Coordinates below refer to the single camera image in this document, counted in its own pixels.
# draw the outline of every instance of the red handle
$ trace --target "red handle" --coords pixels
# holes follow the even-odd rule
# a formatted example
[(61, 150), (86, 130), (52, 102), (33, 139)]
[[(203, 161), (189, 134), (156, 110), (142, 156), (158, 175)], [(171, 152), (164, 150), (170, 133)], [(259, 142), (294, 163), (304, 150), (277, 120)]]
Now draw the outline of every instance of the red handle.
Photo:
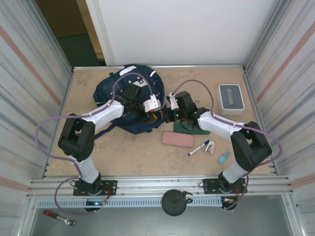
[(57, 219), (57, 216), (58, 216), (57, 213), (55, 213), (55, 212), (53, 212), (51, 210), (44, 210), (43, 214), (47, 215), (47, 216), (49, 216), (51, 218), (55, 218), (55, 219)]

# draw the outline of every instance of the blue clip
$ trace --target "blue clip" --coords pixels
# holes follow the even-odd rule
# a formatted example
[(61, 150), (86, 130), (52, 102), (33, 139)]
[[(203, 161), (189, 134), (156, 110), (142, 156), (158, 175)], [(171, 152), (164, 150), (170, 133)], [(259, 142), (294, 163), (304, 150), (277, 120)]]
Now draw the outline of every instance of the blue clip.
[(219, 163), (222, 164), (224, 161), (227, 160), (227, 158), (231, 155), (232, 151), (229, 150), (219, 158)]

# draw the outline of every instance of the corrugated metal wall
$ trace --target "corrugated metal wall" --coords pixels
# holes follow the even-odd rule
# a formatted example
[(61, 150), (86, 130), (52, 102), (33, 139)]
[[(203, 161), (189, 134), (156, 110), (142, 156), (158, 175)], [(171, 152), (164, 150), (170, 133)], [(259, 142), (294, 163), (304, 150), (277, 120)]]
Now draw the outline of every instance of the corrugated metal wall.
[(278, 168), (290, 177), (309, 235), (315, 235), (314, 32), (315, 1), (290, 1), (247, 66), (264, 125), (283, 144)]
[[(58, 115), (71, 71), (31, 0), (0, 1), (0, 235), (18, 229), (31, 178), (46, 157), (34, 142), (36, 124)], [(48, 149), (56, 123), (40, 130)]]

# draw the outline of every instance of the wooden table surface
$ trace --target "wooden table surface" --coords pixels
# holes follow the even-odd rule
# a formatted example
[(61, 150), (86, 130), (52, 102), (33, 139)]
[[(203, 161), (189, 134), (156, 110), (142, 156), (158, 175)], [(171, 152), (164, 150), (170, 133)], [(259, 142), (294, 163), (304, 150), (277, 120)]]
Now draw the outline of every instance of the wooden table surface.
[[(83, 114), (96, 108), (93, 93), (96, 85), (108, 77), (109, 72), (119, 69), (101, 67), (86, 70), (76, 70), (64, 108), (64, 115), (71, 113)], [(212, 92), (215, 105), (214, 112), (219, 115), (217, 89), (219, 84), (238, 84), (241, 87), (245, 109), (239, 116), (224, 116), (228, 119), (247, 123), (255, 121), (252, 105), (246, 90), (240, 68), (194, 68), (174, 67), (155, 68), (161, 76), (165, 94), (172, 92), (181, 82), (187, 79), (198, 79), (204, 82)], [(178, 91), (188, 91), (198, 107), (210, 108), (211, 99), (198, 83), (187, 83)], [(65, 156), (57, 147), (64, 120), (60, 121), (52, 153)], [(214, 175), (221, 173), (235, 160), (234, 154), (223, 163), (218, 158), (227, 150), (233, 150), (231, 141), (214, 133), (210, 135), (195, 135), (193, 148), (171, 147), (161, 143), (163, 131), (173, 131), (172, 123), (164, 123), (152, 133), (133, 135), (118, 127), (98, 138), (94, 144), (93, 160), (98, 171), (103, 175), (149, 176), (149, 175)], [(192, 156), (188, 153), (201, 145), (207, 139), (216, 143), (215, 153), (210, 155), (199, 150)], [(268, 165), (254, 170), (255, 174), (269, 174)], [(67, 161), (51, 159), (47, 176), (76, 175), (73, 165)]]

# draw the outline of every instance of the navy blue backpack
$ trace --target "navy blue backpack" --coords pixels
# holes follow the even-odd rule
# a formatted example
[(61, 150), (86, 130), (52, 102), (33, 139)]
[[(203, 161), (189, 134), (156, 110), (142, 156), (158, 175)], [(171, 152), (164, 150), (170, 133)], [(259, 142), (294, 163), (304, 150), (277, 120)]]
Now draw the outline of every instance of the navy blue backpack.
[[(104, 79), (96, 86), (96, 90), (93, 94), (94, 101), (98, 107), (102, 106), (106, 103), (109, 99), (112, 98), (112, 89), (113, 84), (121, 77), (120, 72), (134, 72), (141, 74), (146, 78), (149, 82), (153, 94), (156, 95), (157, 99), (160, 100), (161, 105), (164, 104), (165, 92), (164, 92), (164, 85), (160, 76), (150, 67), (146, 65), (125, 65), (123, 70), (120, 70), (116, 73), (110, 73), (110, 76)], [(136, 83), (141, 85), (145, 83), (140, 77), (136, 75), (128, 75), (124, 77), (122, 80), (118, 82), (116, 85), (115, 93), (116, 95), (121, 95), (122, 91), (124, 91), (128, 84)], [(150, 91), (148, 86), (143, 86), (142, 90), (139, 95), (139, 99), (145, 101), (150, 98)], [(144, 132), (152, 132), (153, 128), (158, 128), (165, 120), (162, 118), (160, 111), (154, 112), (154, 115), (157, 117), (156, 121), (153, 123), (147, 123), (141, 121), (140, 117), (135, 114), (126, 114), (120, 118), (112, 120), (112, 125), (110, 125), (107, 129), (100, 131), (98, 134), (95, 135), (95, 139), (102, 136), (106, 132), (112, 130), (115, 126), (124, 129), (132, 134), (141, 134)]]

